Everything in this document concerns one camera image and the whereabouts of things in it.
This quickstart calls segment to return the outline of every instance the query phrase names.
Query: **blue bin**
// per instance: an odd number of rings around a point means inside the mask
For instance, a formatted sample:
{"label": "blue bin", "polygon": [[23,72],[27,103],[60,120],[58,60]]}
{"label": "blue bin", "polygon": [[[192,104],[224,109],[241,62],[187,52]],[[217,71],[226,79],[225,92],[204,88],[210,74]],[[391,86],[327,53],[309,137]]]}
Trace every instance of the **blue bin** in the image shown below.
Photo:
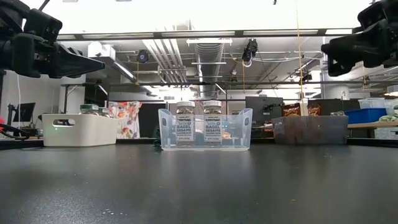
{"label": "blue bin", "polygon": [[381,116],[387,115],[385,108],[365,108],[344,111],[348,116],[348,124],[372,123],[379,121]]}

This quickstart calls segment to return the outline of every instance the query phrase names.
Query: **glass jar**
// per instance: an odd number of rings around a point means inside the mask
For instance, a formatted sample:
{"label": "glass jar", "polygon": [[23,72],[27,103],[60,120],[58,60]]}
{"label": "glass jar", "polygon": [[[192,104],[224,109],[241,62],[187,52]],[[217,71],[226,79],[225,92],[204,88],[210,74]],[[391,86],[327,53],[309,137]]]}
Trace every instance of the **glass jar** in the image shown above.
{"label": "glass jar", "polygon": [[181,101],[177,103],[175,116],[175,140],[178,147],[190,147],[195,144],[195,103]]}
{"label": "glass jar", "polygon": [[209,100],[203,103],[205,114],[205,144],[209,147],[221,147],[223,142],[223,115],[221,102]]}
{"label": "glass jar", "polygon": [[98,116],[98,106],[90,105],[90,104],[80,105],[80,113],[79,114],[92,114],[92,115]]}
{"label": "glass jar", "polygon": [[109,108],[98,108],[98,114],[100,116],[104,116],[104,117],[110,118]]}

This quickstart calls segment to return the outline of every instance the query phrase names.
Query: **jar lid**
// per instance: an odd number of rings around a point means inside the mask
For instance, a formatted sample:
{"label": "jar lid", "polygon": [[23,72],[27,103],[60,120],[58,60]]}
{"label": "jar lid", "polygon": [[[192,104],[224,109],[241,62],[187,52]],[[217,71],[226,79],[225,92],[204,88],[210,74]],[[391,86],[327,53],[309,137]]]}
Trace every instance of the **jar lid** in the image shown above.
{"label": "jar lid", "polygon": [[108,114],[109,113],[109,109],[108,108],[98,108],[98,112]]}
{"label": "jar lid", "polygon": [[219,106],[221,107],[221,101],[218,100],[209,100],[203,103],[203,106]]}
{"label": "jar lid", "polygon": [[181,107],[181,106],[191,106],[191,107],[195,107],[195,102],[192,102],[192,101],[181,101],[181,102],[177,102],[177,107]]}
{"label": "jar lid", "polygon": [[98,106],[97,105],[91,105],[91,104],[84,104],[84,105],[80,105],[80,110],[98,111]]}

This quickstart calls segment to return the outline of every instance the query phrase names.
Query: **black table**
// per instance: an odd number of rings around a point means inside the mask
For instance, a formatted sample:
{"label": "black table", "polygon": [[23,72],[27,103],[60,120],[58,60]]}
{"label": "black table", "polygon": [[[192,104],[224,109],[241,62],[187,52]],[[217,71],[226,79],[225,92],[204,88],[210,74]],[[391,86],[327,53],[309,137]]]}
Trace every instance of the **black table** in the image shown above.
{"label": "black table", "polygon": [[0,223],[398,223],[398,150],[0,151]]}

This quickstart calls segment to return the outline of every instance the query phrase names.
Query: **computer monitor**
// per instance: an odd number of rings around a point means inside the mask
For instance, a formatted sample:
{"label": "computer monitor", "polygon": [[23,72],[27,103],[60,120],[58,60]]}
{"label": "computer monitor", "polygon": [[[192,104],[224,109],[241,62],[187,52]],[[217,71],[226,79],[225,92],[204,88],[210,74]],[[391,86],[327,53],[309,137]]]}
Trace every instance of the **computer monitor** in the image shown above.
{"label": "computer monitor", "polygon": [[19,110],[21,111],[20,122],[30,122],[33,118],[33,110],[36,103],[21,103],[18,105],[13,122],[18,122],[19,120]]}
{"label": "computer monitor", "polygon": [[267,97],[267,96],[247,96],[246,108],[253,109],[252,120],[258,125],[263,125],[272,118],[280,118],[282,116],[283,98]]}

